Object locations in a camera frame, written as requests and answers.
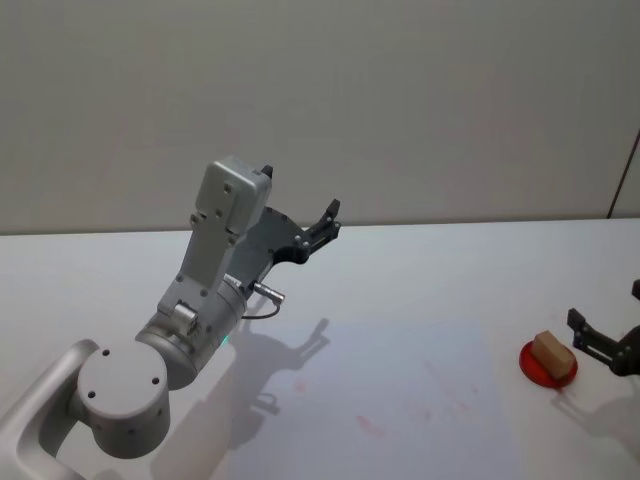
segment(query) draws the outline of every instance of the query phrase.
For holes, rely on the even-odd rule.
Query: wooden block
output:
[[[549,330],[536,335],[531,354],[556,380],[568,375],[575,362],[571,352]]]

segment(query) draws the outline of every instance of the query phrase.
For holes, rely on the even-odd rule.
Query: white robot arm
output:
[[[305,263],[338,236],[334,200],[307,230],[269,207],[273,169],[235,157],[208,166],[191,216],[193,233],[179,272],[135,341],[74,345],[0,419],[0,472],[9,480],[83,480],[55,459],[77,421],[117,458],[137,458],[164,439],[169,391],[189,385],[243,318],[273,265]]]

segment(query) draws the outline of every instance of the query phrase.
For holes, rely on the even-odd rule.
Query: red dish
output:
[[[578,360],[571,350],[567,348],[567,351],[571,354],[574,360],[576,360],[573,364],[573,368],[566,377],[556,380],[549,375],[549,372],[547,372],[542,364],[538,362],[536,357],[531,354],[532,344],[533,342],[527,343],[520,351],[520,369],[529,380],[541,387],[556,389],[566,387],[573,382],[573,379],[576,378],[576,374],[578,373]]]

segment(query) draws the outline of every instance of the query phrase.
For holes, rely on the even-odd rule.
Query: cylindrical joint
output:
[[[196,324],[183,334],[178,325],[158,312],[138,333],[136,340],[156,349],[167,366],[169,389],[189,385],[207,364],[247,308],[244,295],[224,278],[216,295],[198,312]]]
[[[78,376],[74,399],[96,443],[117,458],[137,458],[164,439],[170,424],[167,369],[140,342],[95,352]]]

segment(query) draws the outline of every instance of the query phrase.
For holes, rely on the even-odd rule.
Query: wall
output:
[[[206,163],[350,223],[604,217],[637,0],[5,0],[0,231],[187,225]]]
[[[613,210],[613,218],[640,217],[640,149],[634,152]]]

